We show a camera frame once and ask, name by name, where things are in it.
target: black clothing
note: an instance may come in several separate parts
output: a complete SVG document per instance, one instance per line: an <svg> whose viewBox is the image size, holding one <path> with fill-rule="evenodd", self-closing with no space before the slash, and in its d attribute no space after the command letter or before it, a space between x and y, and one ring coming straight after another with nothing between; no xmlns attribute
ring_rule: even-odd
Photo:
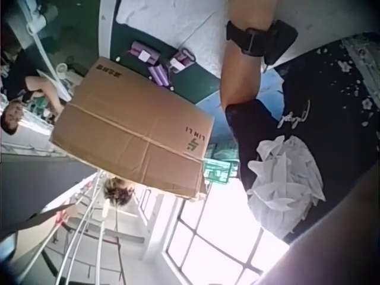
<svg viewBox="0 0 380 285"><path fill-rule="evenodd" d="M312 207L284 241L291 243L331 211L356 181L379 159L379 109L363 75L342 41L308 52L276 68L283 75L283 115L307 118L277 122L259 100L226 108L226 118L239 147L240 179L246 190L256 175L247 164L257 160L262 140L300 138L314 156L321 172L326 202Z"/></svg>
<svg viewBox="0 0 380 285"><path fill-rule="evenodd" d="M21 51L16 60L9 67L8 76L4 79L4 90L8 101L21 97L23 103L27 103L34 91L30 91L25 82L28 76L37 76L39 73L29 61L25 51Z"/></svg>

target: hair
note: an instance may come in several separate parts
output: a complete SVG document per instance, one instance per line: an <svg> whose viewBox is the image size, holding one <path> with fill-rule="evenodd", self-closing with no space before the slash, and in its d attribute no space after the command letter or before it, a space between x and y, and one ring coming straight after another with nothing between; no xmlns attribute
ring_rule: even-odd
<svg viewBox="0 0 380 285"><path fill-rule="evenodd" d="M3 129L3 131L6 132L8 135L14 135L18 127L16 126L15 128L12 129L9 123L5 120L5 114L7 113L8 106L5 107L5 109L2 111L2 114L0 116L0 126Z"/></svg>
<svg viewBox="0 0 380 285"><path fill-rule="evenodd" d="M114 206L127 205L132 199L133 193L128 193L127 188L120 188L115 183L115 178L107 178L103 185L104 198L109 199Z"/></svg>

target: glass pane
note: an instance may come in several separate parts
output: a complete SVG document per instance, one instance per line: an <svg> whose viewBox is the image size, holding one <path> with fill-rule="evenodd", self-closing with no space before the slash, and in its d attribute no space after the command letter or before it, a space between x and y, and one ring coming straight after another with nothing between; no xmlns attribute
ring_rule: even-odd
<svg viewBox="0 0 380 285"><path fill-rule="evenodd" d="M288 244L265 231L252 259L252 265L266 272L280 260L288 249Z"/></svg>
<svg viewBox="0 0 380 285"><path fill-rule="evenodd" d="M182 268L192 284L235 284L243 267L195 236Z"/></svg>
<svg viewBox="0 0 380 285"><path fill-rule="evenodd" d="M148 197L148 203L144 210L144 214L147 220L149 220L150 217L152 216L153 208L154 208L154 205L156 204L156 199L157 199L157 193L150 191L150 195Z"/></svg>
<svg viewBox="0 0 380 285"><path fill-rule="evenodd" d="M140 202L140 201L141 201L141 198L142 198L142 196L143 196L143 193L144 193L144 189L139 188L139 187L136 187L136 188L135 188L135 196L136 196L136 200L137 200L137 202Z"/></svg>
<svg viewBox="0 0 380 285"><path fill-rule="evenodd" d="M182 214L180 217L187 225L193 229L195 229L195 226L197 225L197 222L200 218L203 204L204 201L185 202L185 206L183 206Z"/></svg>
<svg viewBox="0 0 380 285"><path fill-rule="evenodd" d="M244 270L243 275L241 276L237 285L252 285L252 283L258 280L259 277L260 275L256 272L246 269Z"/></svg>
<svg viewBox="0 0 380 285"><path fill-rule="evenodd" d="M167 251L177 266L181 266L186 251L190 246L192 236L192 232L181 222L178 222Z"/></svg>
<svg viewBox="0 0 380 285"><path fill-rule="evenodd" d="M228 185L212 184L198 233L242 262L254 247L260 225L247 205L243 185L231 178Z"/></svg>
<svg viewBox="0 0 380 285"><path fill-rule="evenodd" d="M143 211L145 211L145 208L146 208L146 206L147 206L147 203L148 203L148 199L149 199L149 195L150 195L150 191L149 190L146 190L145 192L144 192L144 195L143 195L143 197L142 197L142 202L141 202L141 209L143 210Z"/></svg>

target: cardboard box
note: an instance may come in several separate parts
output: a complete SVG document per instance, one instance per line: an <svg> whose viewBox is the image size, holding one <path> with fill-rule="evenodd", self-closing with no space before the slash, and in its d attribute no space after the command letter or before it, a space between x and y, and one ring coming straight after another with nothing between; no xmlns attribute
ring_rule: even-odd
<svg viewBox="0 0 380 285"><path fill-rule="evenodd" d="M92 166L183 197L205 191L213 118L145 77L100 58L76 88L51 141Z"/></svg>

